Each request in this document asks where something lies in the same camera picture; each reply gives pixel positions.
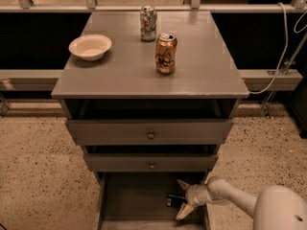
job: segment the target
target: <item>drawer knob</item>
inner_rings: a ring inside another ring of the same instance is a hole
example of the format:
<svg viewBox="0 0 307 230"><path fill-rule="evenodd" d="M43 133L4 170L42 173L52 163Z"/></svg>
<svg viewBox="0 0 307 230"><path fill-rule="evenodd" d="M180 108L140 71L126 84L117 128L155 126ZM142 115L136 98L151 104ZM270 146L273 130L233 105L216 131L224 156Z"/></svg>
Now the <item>drawer knob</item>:
<svg viewBox="0 0 307 230"><path fill-rule="evenodd" d="M147 138L150 140L153 140L155 138L155 134L152 130L148 132Z"/></svg>
<svg viewBox="0 0 307 230"><path fill-rule="evenodd" d="M155 163L154 163L154 162L151 162L149 168L150 168L151 170L153 170L153 169L155 168Z"/></svg>

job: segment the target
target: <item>soda can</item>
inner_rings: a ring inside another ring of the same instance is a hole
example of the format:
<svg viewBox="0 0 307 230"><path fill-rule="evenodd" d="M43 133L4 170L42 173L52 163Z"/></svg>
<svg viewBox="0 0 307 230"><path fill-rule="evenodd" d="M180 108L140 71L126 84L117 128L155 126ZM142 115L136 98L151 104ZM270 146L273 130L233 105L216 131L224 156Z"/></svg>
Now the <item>soda can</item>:
<svg viewBox="0 0 307 230"><path fill-rule="evenodd" d="M153 41L156 38L156 10L154 6L143 6L140 12L141 38Z"/></svg>
<svg viewBox="0 0 307 230"><path fill-rule="evenodd" d="M160 34L155 44L156 71L162 74L175 72L177 38L174 34Z"/></svg>

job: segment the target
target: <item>table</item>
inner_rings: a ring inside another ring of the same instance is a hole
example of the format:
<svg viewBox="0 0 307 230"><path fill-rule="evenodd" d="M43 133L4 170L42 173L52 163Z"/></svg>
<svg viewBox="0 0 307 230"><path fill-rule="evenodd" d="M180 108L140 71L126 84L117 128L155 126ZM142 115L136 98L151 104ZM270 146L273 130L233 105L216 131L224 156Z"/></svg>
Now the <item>table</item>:
<svg viewBox="0 0 307 230"><path fill-rule="evenodd" d="M178 178L206 178L248 96L210 12L157 14L157 34L177 35L174 74L156 72L155 41L140 39L138 11L95 11L83 34L106 35L112 47L94 62L71 56L52 93L102 185L97 229L122 220L176 229L167 194L184 195ZM206 208L179 225L209 228Z"/></svg>

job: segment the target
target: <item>speckled floor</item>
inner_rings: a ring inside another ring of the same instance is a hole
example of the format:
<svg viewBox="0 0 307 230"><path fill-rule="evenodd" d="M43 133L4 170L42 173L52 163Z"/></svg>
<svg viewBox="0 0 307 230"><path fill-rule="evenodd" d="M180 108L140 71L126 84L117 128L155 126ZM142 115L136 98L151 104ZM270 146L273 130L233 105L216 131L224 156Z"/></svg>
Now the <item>speckled floor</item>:
<svg viewBox="0 0 307 230"><path fill-rule="evenodd" d="M99 185L65 118L56 104L26 107L13 106L0 119L0 222L8 230L92 229ZM282 104L271 105L271 114L267 119L258 104L241 104L210 175L253 195L284 185L307 200L307 140ZM212 230L252 227L233 205L208 210Z"/></svg>

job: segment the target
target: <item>white cable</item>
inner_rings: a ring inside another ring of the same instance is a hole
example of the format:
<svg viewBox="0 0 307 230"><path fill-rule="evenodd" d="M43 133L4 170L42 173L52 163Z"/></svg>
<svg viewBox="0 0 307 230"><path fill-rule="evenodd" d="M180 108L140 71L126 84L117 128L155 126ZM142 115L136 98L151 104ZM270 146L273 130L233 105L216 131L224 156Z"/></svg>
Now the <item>white cable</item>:
<svg viewBox="0 0 307 230"><path fill-rule="evenodd" d="M253 94L253 95L258 95L258 94L262 94L263 92L267 91L272 83L274 82L274 80L276 79L277 75L278 75L278 70L280 68L280 64L281 64L281 61L282 59L284 58L285 54L286 54L286 51L287 51L287 48L288 48L288 23L287 23L287 13L286 13L286 10L285 10L285 7L282 3L278 3L279 7L282 9L282 11L284 12L284 25L285 25L285 37L286 37L286 42L285 42L285 47L284 47L284 51L282 52L282 55L280 57L280 60L277 64L277 67L276 67L276 70L275 70L275 74L274 76L272 77L272 80L270 81L270 83L268 84L267 87L265 87L263 90L261 91L258 91L258 92L253 92L253 91L249 91L250 94Z"/></svg>
<svg viewBox="0 0 307 230"><path fill-rule="evenodd" d="M297 27L299 21L304 17L304 15L305 15L306 13L307 13L307 11L305 11L305 13L302 14L302 15L299 17L299 19L296 21L296 23L295 23L294 31L295 31L296 34L299 34L300 32L304 31L304 30L307 28L307 24L306 24L306 25L305 25L302 29L300 29L299 31L296 30L296 27Z"/></svg>

